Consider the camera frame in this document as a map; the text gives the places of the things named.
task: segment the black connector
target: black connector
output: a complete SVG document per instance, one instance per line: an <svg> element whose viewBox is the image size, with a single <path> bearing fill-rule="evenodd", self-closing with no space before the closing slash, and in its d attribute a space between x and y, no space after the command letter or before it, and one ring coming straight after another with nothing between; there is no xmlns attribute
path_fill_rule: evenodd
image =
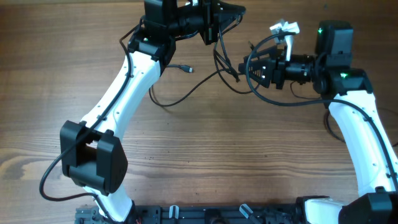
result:
<svg viewBox="0 0 398 224"><path fill-rule="evenodd" d="M189 65L168 65L168 68L179 68L187 73L193 73L193 68Z"/></svg>
<svg viewBox="0 0 398 224"><path fill-rule="evenodd" d="M188 66L188 65L181 65L180 69L183 70L184 72L187 72L187 73L192 73L193 72L193 68L191 66Z"/></svg>

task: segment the white clamp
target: white clamp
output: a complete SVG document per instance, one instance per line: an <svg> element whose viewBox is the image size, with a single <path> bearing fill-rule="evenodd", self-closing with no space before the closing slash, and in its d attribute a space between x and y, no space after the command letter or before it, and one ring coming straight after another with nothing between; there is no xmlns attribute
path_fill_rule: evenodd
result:
<svg viewBox="0 0 398 224"><path fill-rule="evenodd" d="M269 29L271 30L272 34L278 34L280 31L295 32L296 34L300 33L300 28L297 22L289 24L288 22L285 22L283 19L281 19L277 24L273 25ZM276 44L281 44L283 42L286 42L287 45L286 61L290 61L290 56L292 55L293 51L293 36L287 35L285 36L285 39L282 41L279 40L278 38L275 38Z"/></svg>
<svg viewBox="0 0 398 224"><path fill-rule="evenodd" d="M199 4L198 0L192 0L192 6L197 6L198 4Z"/></svg>

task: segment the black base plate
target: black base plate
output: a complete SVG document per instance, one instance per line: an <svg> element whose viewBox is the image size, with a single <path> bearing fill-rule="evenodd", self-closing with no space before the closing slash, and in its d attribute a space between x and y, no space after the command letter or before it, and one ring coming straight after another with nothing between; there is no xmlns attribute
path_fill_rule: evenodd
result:
<svg viewBox="0 0 398 224"><path fill-rule="evenodd" d="M302 223L297 220L297 204L251 207L254 216L262 224ZM169 207L136 206L138 222L128 224L253 224L239 211L239 207L182 207L178 219L169 218ZM209 217L217 213L220 217ZM76 209L75 224L111 224L99 214L98 207Z"/></svg>

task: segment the black cable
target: black cable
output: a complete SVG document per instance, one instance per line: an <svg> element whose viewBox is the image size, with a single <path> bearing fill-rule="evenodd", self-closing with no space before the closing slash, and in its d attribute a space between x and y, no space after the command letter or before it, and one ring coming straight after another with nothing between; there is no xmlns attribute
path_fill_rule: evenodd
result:
<svg viewBox="0 0 398 224"><path fill-rule="evenodd" d="M293 91L293 84L296 83L296 82L297 82L297 81L292 81L292 82L290 83L290 91L292 92L292 94L294 95L294 97L300 98L300 99L304 99L304 100L319 100L319 99L320 99L320 97L318 97L318 98L308 98L308 97L296 95L296 94L294 93L294 91Z"/></svg>
<svg viewBox="0 0 398 224"><path fill-rule="evenodd" d="M150 100L152 100L152 102L154 104L156 104L157 106L161 106L161 107L170 107L170 106L175 106L179 103L181 103L183 100L185 100L189 95L191 95L199 86L201 86L202 84L204 84L207 80L209 80L211 77L215 76L217 74L217 72L213 72L211 75L209 75L208 77L206 77L204 80L202 80L200 83L198 83L195 87L193 87L193 89L191 91L189 91L183 98L179 99L178 101L171 103L171 104L167 104L167 105L163 105L157 101L155 101L155 99L152 96L152 93L154 91L154 86L152 85L152 87L149 89L149 98Z"/></svg>
<svg viewBox="0 0 398 224"><path fill-rule="evenodd" d="M320 104L320 103L322 103L322 104L324 104L324 103L341 103L341 104L350 106L350 107L354 108L355 110L357 110L358 112L360 112L364 116L364 119L367 122L369 122L369 124L373 128L373 131L375 132L375 134L376 134L376 136L377 136L377 138L379 140L379 143L380 143L381 148L382 148L383 153L384 153L384 157L386 158L386 162L387 162L387 166L388 166L389 172L390 172L390 174L392 176L392 182L394 184L394 188L396 189L396 192L398 192L398 180L397 180L397 177L394 175L395 171L394 171L394 167L392 165L391 158L389 157L389 153L388 153L388 150L387 150L386 143L384 142L384 140L383 140L383 138L381 136L381 133L378 130L378 128L377 128L376 124L374 123L374 121L372 120L372 118L364 110L362 110L360 107L356 106L353 103L344 101L344 100L312 100L312 101L305 101L305 102L298 102L298 103L281 103L281 102L278 102L278 101L270 100L270 99L266 98L265 96L262 96L257 90L254 89L254 87L253 87L253 85L252 85L252 83L250 81L250 76L249 76L250 62L251 62L251 60L253 58L253 55L266 42L268 42L268 41L270 41L270 40L272 40L274 38L283 38L283 37L285 37L287 35L295 35L295 33L294 32L281 32L279 34L271 35L271 36L265 38L264 40L262 40L260 43L258 43L257 46L250 53L250 55L248 57L248 62L246 64L246 80L247 80L248 85L249 85L250 89L252 90L252 92L257 97L259 97L261 100L263 100L263 101L265 101L267 103L273 104L273 105L277 105L277 106L307 106L307 105L315 105L315 104Z"/></svg>
<svg viewBox="0 0 398 224"><path fill-rule="evenodd" d="M339 136L337 136L337 134L335 134L330 127L330 123L329 123L329 117L330 117L330 110L327 110L325 113L325 119L324 119L324 124L326 127L326 130L328 131L328 133L333 136L335 139L341 141L342 143L345 143L346 141L342 138L340 138Z"/></svg>
<svg viewBox="0 0 398 224"><path fill-rule="evenodd" d="M179 68L186 73L192 73L193 68L189 65L168 65L167 68Z"/></svg>
<svg viewBox="0 0 398 224"><path fill-rule="evenodd" d="M389 112L391 112L391 113L393 113L393 114L395 114L395 115L398 116L398 113L397 113L397 112L392 111L392 110L390 110L390 109L385 109L385 108L377 108L377 109L378 109L378 110L389 111ZM335 134L335 132L331 129L331 127L330 127L330 122L329 122L329 117L330 117L330 110L327 110L326 113L325 113L325 117L324 117L324 124L325 124L326 130L327 130L328 133L329 133L331 136L333 136L335 139L337 139L337 140L339 140L339 141L345 143L346 141L345 141L344 139L340 138L339 136L337 136L337 134ZM397 147L397 146L398 146L398 142L392 145L392 147Z"/></svg>
<svg viewBox="0 0 398 224"><path fill-rule="evenodd" d="M198 33L199 33L199 30L196 30L192 34L187 34L187 35L184 35L184 36L176 37L175 41L186 40L186 39L192 38L192 37L196 36Z"/></svg>
<svg viewBox="0 0 398 224"><path fill-rule="evenodd" d="M239 21L238 21L235 25L231 26L229 29L225 30L224 32L222 32L221 29L219 30L219 38L218 38L218 40L220 40L220 42L221 42L221 46L222 46L222 48L223 48L223 53L224 53L224 56L225 56L226 58L228 58L228 54L226 53L226 50L225 50L223 35L226 34L228 31L230 31L231 29L233 29L234 27L236 27L241 21L242 21L242 18L239 18ZM239 78L237 78L237 77L238 77L239 75L242 75L242 74L241 74L241 73L238 73L238 72L232 67L231 63L228 62L225 58L223 58L223 57L217 52L218 40L215 42L214 49L213 49L213 57L214 57L214 61L215 61L216 71L218 72L218 71L220 70L220 69L218 68L218 63L219 63L219 64L223 67L223 70L226 70L226 71L229 70L229 72L227 72L227 73L230 74L230 75L232 75L232 76L234 76L235 79L236 79L236 82L238 82L238 81L239 81ZM218 72L218 76L221 78L221 81L223 81L223 83L224 83L229 89L231 89L232 91L234 91L235 93L242 94L242 95L243 95L243 94L250 94L250 93L252 93L252 91L239 91L239 90L236 90L235 88L233 88L233 87L224 79L224 77L222 76L222 74L221 74L220 72Z"/></svg>
<svg viewBox="0 0 398 224"><path fill-rule="evenodd" d="M326 56L326 52L322 52L315 61L315 79L319 77L319 63Z"/></svg>
<svg viewBox="0 0 398 224"><path fill-rule="evenodd" d="M140 29L142 25L142 18L140 20L140 24L135 26L132 30L130 30L126 35L124 35L122 38L120 38L119 43L121 44L124 53L126 54L127 58L130 58L129 52L126 48L126 46L123 44L123 40L129 36L130 34L132 34L134 31L136 31L137 29ZM99 207L102 209L102 211L104 211L105 215L110 219L110 221L112 223L116 223L115 221L113 221L113 219L111 218L111 216L109 215L109 212L105 209L104 205L102 204L102 202L99 200L98 195L94 194L94 193L83 193L83 194L76 194L76 195L72 195L72 196L68 196L68 197L62 197L62 198L55 198L55 197L50 197L48 195L45 194L44 192L44 183L47 180L47 177L49 176L50 172L53 170L53 168L58 164L58 162L60 162L62 160L63 157L65 157L65 155L67 155L74 147L76 147L79 144L84 143L84 140L90 135L90 133L95 129L95 127L97 127L102 120L104 120L104 118L106 117L106 115L109 113L109 111L111 110L111 108L113 107L113 105L115 104L115 102L118 100L118 98L120 97L120 95L123 93L124 89L126 88L130 77L131 77L131 60L127 60L127 64L128 64L128 70L127 70L127 74L126 74L126 79L124 80L124 83L122 84L120 90L118 91L118 93L116 94L116 96L113 98L113 100L110 102L110 104L106 107L106 109L103 111L103 113L98 117L97 121L85 132L83 133L77 140L76 143L74 145L72 145L71 147L69 147L68 149L64 150L49 166L49 168L47 168L47 170L44 172L44 175L40 181L40 185L39 185L39 192L41 194L41 196L49 201L53 201L53 202L63 202L66 200L71 200L71 199L75 199L75 198L79 198L79 197L84 197L84 196L91 196L93 197Z"/></svg>

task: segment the wood grain surface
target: wood grain surface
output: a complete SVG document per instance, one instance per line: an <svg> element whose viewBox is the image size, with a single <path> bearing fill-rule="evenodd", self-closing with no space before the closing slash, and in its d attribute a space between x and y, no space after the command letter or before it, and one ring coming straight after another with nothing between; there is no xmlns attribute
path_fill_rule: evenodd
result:
<svg viewBox="0 0 398 224"><path fill-rule="evenodd" d="M70 3L97 3L97 2L143 2L141 0L0 0L0 5L15 4L70 4Z"/></svg>
<svg viewBox="0 0 398 224"><path fill-rule="evenodd" d="M248 40L258 43L278 19L299 23L297 54L313 53L320 20L347 20L354 27L353 66L367 71L377 105L398 111L397 1L229 2L248 10L224 37L235 66L250 52ZM141 2L0 7L0 223L73 223L75 208L94 204L91 198L47 202L39 181L60 153L63 123L89 112L119 72L118 39L143 13ZM200 37L178 42L172 63L191 65L195 73L166 70L155 86L158 100L173 102L214 72L211 51ZM310 84L294 88L315 96ZM289 88L261 92L298 101ZM124 184L138 205L293 202L303 195L354 200L348 150L325 131L324 112L322 105L282 108L237 95L217 76L172 108L146 96L124 138ZM398 119L387 111L380 116L397 141ZM60 164L45 190L53 196L83 192Z"/></svg>

